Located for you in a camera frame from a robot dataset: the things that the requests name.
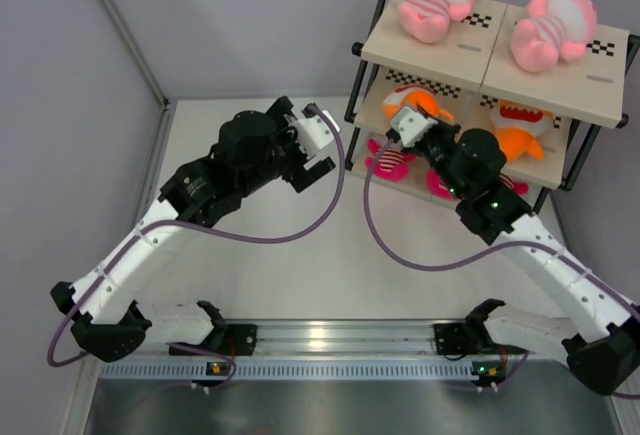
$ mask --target metal floor plate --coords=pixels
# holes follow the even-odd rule
[[[498,394],[443,382],[316,380],[238,381],[209,396],[188,384],[157,391],[167,383],[100,380],[84,435],[621,433],[610,399],[539,361]]]

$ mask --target orange plush toy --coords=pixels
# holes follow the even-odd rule
[[[551,112],[500,100],[491,109],[490,117],[493,134],[507,162],[525,153],[537,160],[544,157],[544,150],[537,139],[553,126]]]
[[[387,120],[391,120],[398,110],[405,105],[414,110],[417,110],[419,105],[429,115],[453,122],[453,115],[444,108],[440,108],[435,95],[429,89],[419,85],[406,85],[396,88],[383,100],[382,111]]]

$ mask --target shelf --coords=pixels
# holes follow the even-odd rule
[[[361,58],[476,91],[482,83],[507,5],[477,0],[474,14],[463,22],[451,22],[444,40],[425,44],[400,25],[397,7],[401,1],[389,1],[364,44]]]
[[[496,98],[488,95],[478,95],[469,110],[466,120],[462,123],[462,130],[465,131],[470,128],[491,130],[489,113],[493,104],[497,101]],[[558,188],[562,181],[570,125],[571,119],[556,117],[554,127],[538,139],[545,151],[544,158],[536,160],[525,154],[518,160],[507,163],[502,173],[535,185],[542,185],[551,189]]]
[[[367,150],[367,147],[363,147],[357,157],[355,157],[353,160],[353,168],[351,170],[352,173],[361,178],[365,178],[367,176],[367,167],[365,166],[364,162],[367,157],[371,156],[371,152]],[[448,208],[455,208],[455,206],[457,205],[457,201],[451,202],[440,197],[434,197],[427,188],[425,177],[427,171],[429,170],[429,164],[424,158],[416,157],[414,160],[409,162],[408,166],[409,175],[407,175],[407,177],[400,182],[390,182],[388,180],[384,180],[375,176],[371,180],[379,185],[384,185],[385,187],[390,187],[395,190],[408,193],[415,197],[429,200],[430,202],[436,203],[438,205],[442,205]]]
[[[356,115],[354,124],[370,132],[384,135],[389,130],[389,121],[382,113],[382,100],[398,85],[407,83],[434,86],[434,82],[419,77],[410,77],[394,69],[381,67],[373,82],[369,93],[362,102],[362,107]],[[436,94],[438,103],[456,117],[456,122],[462,125],[462,130],[469,128],[483,128],[491,130],[489,112],[497,99],[488,95],[477,95],[472,100],[469,110],[465,105],[469,96],[466,90],[457,90],[451,86],[440,86]],[[566,156],[567,139],[571,120],[567,117],[556,117],[555,126],[542,137],[540,143],[545,149],[542,160],[535,160],[529,155],[505,165],[503,173],[524,182],[556,189],[562,181],[562,170]]]
[[[509,41],[526,10],[510,5],[487,69],[482,92],[585,122],[615,127],[622,117],[622,94],[629,32],[598,25],[587,53],[571,63],[533,74],[516,65]]]
[[[382,112],[382,101],[396,87],[409,84],[430,88],[436,94],[438,105],[448,110],[453,116],[464,112],[464,105],[470,93],[467,90],[408,75],[396,69],[380,67],[378,76],[356,115],[354,125],[378,135],[387,133],[391,125]]]

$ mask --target wire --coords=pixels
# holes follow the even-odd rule
[[[151,223],[140,231],[141,234],[147,235],[149,234],[149,232],[155,230],[156,228],[171,226],[171,227],[185,228],[187,230],[193,230],[193,231],[205,233],[208,235],[215,235],[221,238],[226,238],[228,240],[235,240],[235,241],[246,242],[246,243],[274,245],[274,244],[288,243],[288,242],[293,242],[294,240],[299,240],[302,237],[305,237],[310,233],[312,233],[313,231],[315,231],[318,227],[320,227],[320,225],[322,225],[327,220],[327,218],[329,218],[331,213],[333,213],[336,206],[338,205],[338,201],[340,200],[340,195],[342,194],[342,188],[344,187],[344,178],[345,178],[346,169],[345,169],[344,147],[342,146],[340,133],[338,132],[336,127],[333,125],[333,122],[329,119],[329,117],[327,117],[322,112],[322,110],[317,108],[315,105],[310,104],[307,106],[307,108],[310,111],[312,111],[315,115],[320,117],[320,119],[327,125],[327,127],[331,131],[331,134],[333,135],[333,139],[336,143],[336,148],[338,149],[338,183],[336,185],[336,191],[327,209],[324,211],[324,213],[322,213],[322,215],[320,215],[320,217],[315,222],[313,222],[307,228],[300,230],[297,233],[294,233],[292,235],[287,235],[285,237],[276,237],[276,238],[260,238],[260,237],[249,237],[246,235],[238,235],[235,233],[223,232],[221,230],[216,230],[213,228],[200,227],[198,225],[193,225],[191,223],[181,222],[178,220],[163,220],[163,221]],[[109,261],[107,266],[104,268],[105,275],[109,274],[113,270],[113,268],[120,262],[120,260],[122,260],[122,258],[127,254],[127,252],[138,242],[138,240],[140,240],[140,237],[138,237],[137,235],[127,240],[127,242],[123,245],[123,247],[114,255],[111,261]],[[93,283],[89,286],[87,291],[74,304],[74,306],[71,308],[71,310],[69,310],[69,312],[65,315],[64,319],[60,322],[60,324],[56,328],[53,334],[53,337],[51,338],[51,342],[49,343],[49,347],[47,349],[47,363],[49,364],[49,366],[55,367],[55,368],[64,367],[74,362],[77,362],[78,360],[81,360],[82,358],[88,355],[87,352],[81,352],[80,354],[75,355],[66,360],[62,360],[62,361],[55,360],[56,346],[58,345],[58,342],[60,341],[62,334],[66,330],[67,326],[69,325],[73,317],[75,317],[76,313],[80,311],[82,306],[87,302],[89,297],[93,295],[93,293],[97,290],[97,288],[100,286],[103,280],[104,280],[103,277],[97,277],[93,281]]]
[[[500,345],[500,365],[502,365],[502,368],[504,368],[505,370],[507,369],[507,360],[508,360],[508,354],[507,354],[507,347],[505,347],[504,345]]]
[[[191,353],[196,354],[196,355],[213,356],[213,357],[216,357],[217,359],[223,360],[225,363],[231,365],[231,371],[229,372],[229,375],[227,376],[227,378],[222,380],[217,385],[214,385],[212,387],[207,387],[209,389],[209,393],[214,392],[214,391],[219,391],[219,390],[225,388],[227,385],[229,385],[229,382],[231,382],[233,377],[236,375],[236,371],[238,370],[238,366],[236,365],[235,360],[233,360],[232,358],[229,358],[229,357],[227,357],[225,355],[220,355],[219,353],[210,352],[209,350],[203,350],[203,349],[197,348],[197,347],[190,347],[189,345],[183,345],[183,344],[180,344],[180,343],[169,343],[168,345],[173,347],[173,348],[176,348],[178,350],[182,350],[182,351],[185,351],[185,352],[191,352]],[[167,383],[165,385],[162,385],[162,386],[156,388],[155,390],[151,391],[147,395],[143,396],[141,399],[139,399],[137,402],[135,402],[133,404],[133,406],[131,406],[123,415],[119,416],[115,420],[109,420],[107,418],[107,416],[105,414],[105,407],[104,407],[104,394],[99,394],[98,395],[98,400],[96,402],[98,404],[98,413],[100,414],[100,418],[102,418],[103,423],[107,427],[113,427],[114,425],[121,424],[129,415],[131,415],[133,412],[135,412],[137,409],[139,409],[141,406],[143,406],[149,400],[154,398],[156,395],[158,395],[158,394],[160,394],[160,393],[162,393],[162,392],[164,392],[166,390],[169,390],[171,388],[175,388],[175,387],[191,387],[191,386],[192,386],[192,384],[190,382],[173,382],[173,383]]]
[[[461,355],[458,355],[457,357],[449,357],[448,355],[443,355],[444,358],[446,358],[447,360],[449,360],[450,362],[457,362],[462,360],[464,357],[466,357],[467,354],[463,353]]]
[[[399,263],[404,267],[408,267],[413,270],[419,270],[423,272],[444,272],[444,271],[455,270],[457,268],[464,267],[466,265],[469,265],[470,263],[481,260],[482,258],[488,255],[496,253],[500,250],[504,250],[506,248],[529,247],[529,248],[543,251],[552,256],[558,255],[558,252],[556,252],[553,248],[548,247],[547,245],[543,245],[537,242],[530,242],[526,240],[518,240],[513,242],[500,243],[498,245],[492,245],[486,248],[485,250],[476,253],[475,255],[471,255],[470,257],[464,258],[462,260],[458,260],[457,262],[446,263],[444,265],[422,265],[422,264],[411,262],[409,260],[402,258],[400,255],[395,253],[380,236],[380,233],[378,232],[378,229],[376,228],[375,223],[373,222],[373,217],[371,216],[371,202],[370,202],[370,196],[369,196],[369,193],[371,190],[371,179],[373,178],[373,171],[375,170],[376,166],[380,162],[380,159],[382,158],[382,156],[391,147],[392,144],[393,144],[393,141],[389,140],[384,145],[384,147],[382,147],[378,151],[378,153],[375,155],[373,163],[369,166],[369,169],[367,170],[367,176],[365,177],[365,180],[364,180],[364,190],[363,190],[364,216],[367,221],[367,226],[369,227],[369,231],[371,232],[371,235],[373,236],[378,246],[392,260],[396,261],[397,263]],[[606,293],[613,300],[615,300],[616,303],[618,303],[621,307],[623,307],[640,324],[640,313],[638,313],[638,311],[636,311],[620,294],[618,294],[618,292],[616,292],[614,289],[610,288],[606,283],[604,283],[599,278],[591,274],[587,268],[580,266],[578,263],[574,262],[570,258],[564,255],[560,255],[557,258],[561,260],[569,268],[571,268],[573,271],[578,273],[580,276],[583,276],[585,279],[589,280],[592,284],[598,287],[602,292]],[[622,398],[625,400],[640,400],[640,394],[621,394],[618,392],[614,392],[612,396],[617,398]]]

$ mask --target white table surface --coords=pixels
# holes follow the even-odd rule
[[[346,149],[352,133],[342,119],[346,97],[315,100],[342,126]],[[272,101],[178,102],[158,186],[181,164],[208,153],[222,123],[242,110],[266,110]],[[292,101],[300,109],[311,99]],[[328,153],[337,160],[334,147]],[[336,180],[337,170],[300,195],[282,181],[272,182],[216,228],[265,237],[298,231],[324,211]],[[208,300],[231,319],[362,320],[460,318],[485,299],[498,298],[524,310],[562,316],[557,305],[501,254],[442,273],[396,264],[368,231],[363,183],[347,172],[333,215],[315,233],[294,243],[260,246],[200,236],[145,288],[140,301]],[[451,262],[485,248],[450,209],[380,185],[372,185],[371,198],[381,235],[412,261]],[[559,238],[550,203],[543,219]]]

